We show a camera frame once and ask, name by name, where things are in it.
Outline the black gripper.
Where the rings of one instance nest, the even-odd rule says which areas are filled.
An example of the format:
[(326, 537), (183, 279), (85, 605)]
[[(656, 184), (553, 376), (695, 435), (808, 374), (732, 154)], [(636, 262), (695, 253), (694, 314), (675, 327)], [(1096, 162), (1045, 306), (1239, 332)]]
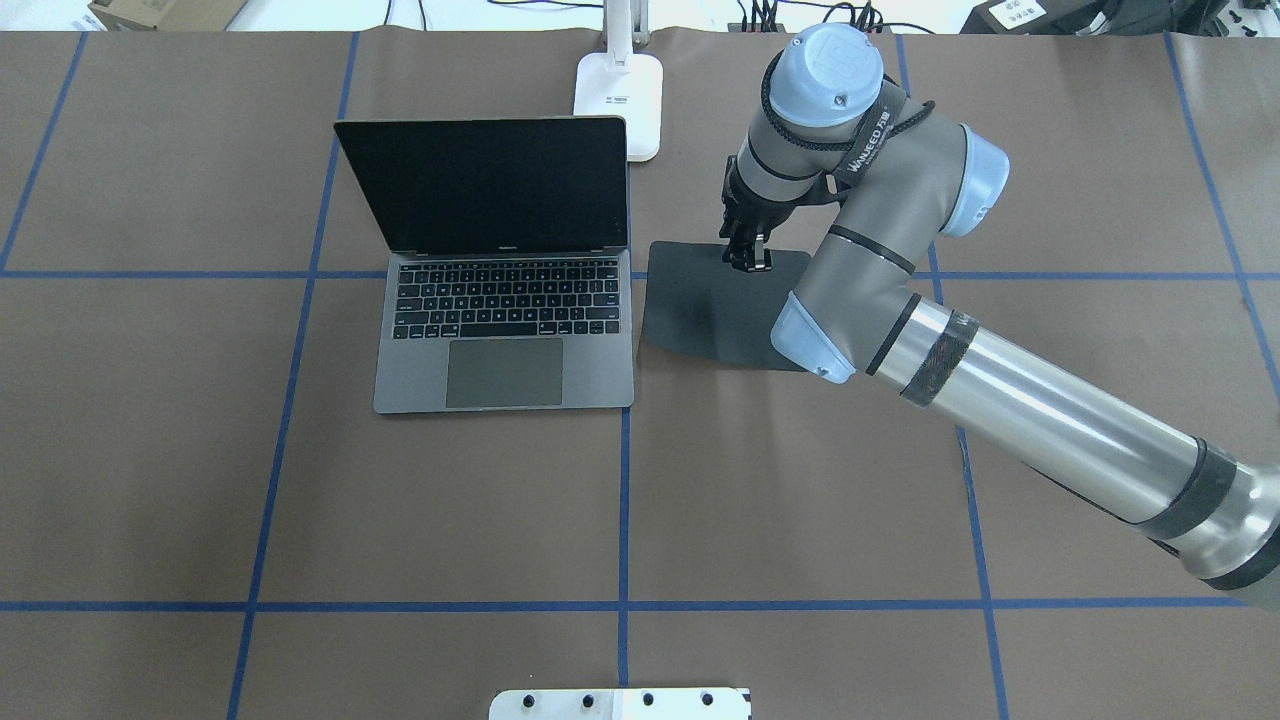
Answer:
[(723, 217), (719, 236), (728, 241), (722, 261), (739, 272), (769, 272), (772, 260), (767, 243), (771, 233), (791, 217), (797, 204), (755, 193), (748, 187), (736, 160), (726, 161), (721, 201)]

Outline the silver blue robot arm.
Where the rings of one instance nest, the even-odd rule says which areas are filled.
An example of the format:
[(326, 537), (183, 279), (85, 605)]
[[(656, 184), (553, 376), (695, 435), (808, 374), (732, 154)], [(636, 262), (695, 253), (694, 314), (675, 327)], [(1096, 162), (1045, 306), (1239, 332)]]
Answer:
[(1277, 610), (1277, 468), (1235, 460), (909, 290), (940, 236), (984, 219), (1006, 152), (884, 77), (860, 29), (822, 23), (765, 68), (727, 159), (719, 236), (739, 272), (771, 269), (800, 206), (838, 213), (786, 293), (772, 346), (826, 380), (859, 372), (975, 432), (1162, 546), (1206, 585)]

